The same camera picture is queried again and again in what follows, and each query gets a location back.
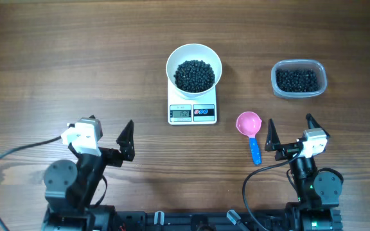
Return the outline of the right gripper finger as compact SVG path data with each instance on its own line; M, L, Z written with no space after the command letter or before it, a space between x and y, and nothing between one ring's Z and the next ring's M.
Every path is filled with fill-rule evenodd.
M265 151L277 151L281 149L281 143L272 119L268 121L268 134L264 149Z
M321 128L320 124L314 119L314 117L310 113L306 115L306 120L309 129Z

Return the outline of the pink scoop blue handle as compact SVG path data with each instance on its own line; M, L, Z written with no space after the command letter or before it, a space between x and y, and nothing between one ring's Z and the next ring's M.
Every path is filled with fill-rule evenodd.
M243 112L236 120L237 130L249 138L252 161L256 166L262 163L260 147L256 140L256 134L261 128L262 120L254 112Z

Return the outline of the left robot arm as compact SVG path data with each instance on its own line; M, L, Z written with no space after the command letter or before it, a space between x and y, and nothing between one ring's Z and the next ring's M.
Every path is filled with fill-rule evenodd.
M121 167L133 161L134 122L129 121L116 142L119 149L102 148L98 141L103 132L93 115L69 124L61 134L63 144L76 162L58 160L44 173L45 199L48 203L42 230L125 230L125 222L111 205L92 202L99 182L105 181L108 166Z

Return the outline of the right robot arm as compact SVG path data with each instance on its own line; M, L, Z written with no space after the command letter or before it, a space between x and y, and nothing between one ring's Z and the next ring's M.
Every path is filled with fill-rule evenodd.
M276 225L282 230L343 229L339 196L344 183L343 176L332 168L318 168L314 156L326 151L330 134L313 118L306 115L308 129L295 142L282 144L273 120L269 119L266 151L275 151L275 159L287 160L290 181L298 201L286 204L285 215Z

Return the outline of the white digital kitchen scale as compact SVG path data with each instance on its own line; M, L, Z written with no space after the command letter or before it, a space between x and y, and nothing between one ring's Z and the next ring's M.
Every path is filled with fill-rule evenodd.
M215 124L218 119L216 89L186 98L168 81L168 123L170 125Z

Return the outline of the black beans in bowl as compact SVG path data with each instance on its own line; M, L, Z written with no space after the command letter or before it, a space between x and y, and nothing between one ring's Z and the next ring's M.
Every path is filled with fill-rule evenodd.
M185 92L199 93L210 89L215 74L210 64L203 60L187 60L180 64L173 75L176 86Z

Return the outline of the white bowl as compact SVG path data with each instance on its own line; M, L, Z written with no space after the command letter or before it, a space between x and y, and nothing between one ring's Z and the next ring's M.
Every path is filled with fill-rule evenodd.
M189 93L180 90L176 86L175 78L173 77L173 75L175 74L178 66L187 60L203 60L205 63L211 65L215 74L215 82L210 89L199 93ZM185 44L174 50L168 57L168 60L166 62L166 75L168 81L171 81L176 89L186 98L195 98L207 93L213 88L216 88L216 85L220 81L222 76L222 62L218 54L208 46L205 46L203 44Z

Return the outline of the clear plastic container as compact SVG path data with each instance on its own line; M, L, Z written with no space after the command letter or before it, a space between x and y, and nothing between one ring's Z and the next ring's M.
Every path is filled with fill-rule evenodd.
M315 92L284 92L276 83L276 70L295 70L295 69L311 69L313 70L319 82L319 90ZM293 60L282 60L277 62L271 70L271 84L272 90L275 96L279 98L294 99L294 98L311 98L321 95L328 86L327 75L324 66L316 61L309 59L293 59Z

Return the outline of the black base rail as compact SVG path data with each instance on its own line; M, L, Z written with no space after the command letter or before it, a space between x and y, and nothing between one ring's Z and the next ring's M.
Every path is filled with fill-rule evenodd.
M279 210L259 210L254 222L249 213L202 212L165 213L157 211L115 211L101 205L84 215L59 215L47 211L42 230L327 230L343 229L338 210L300 211L295 207Z

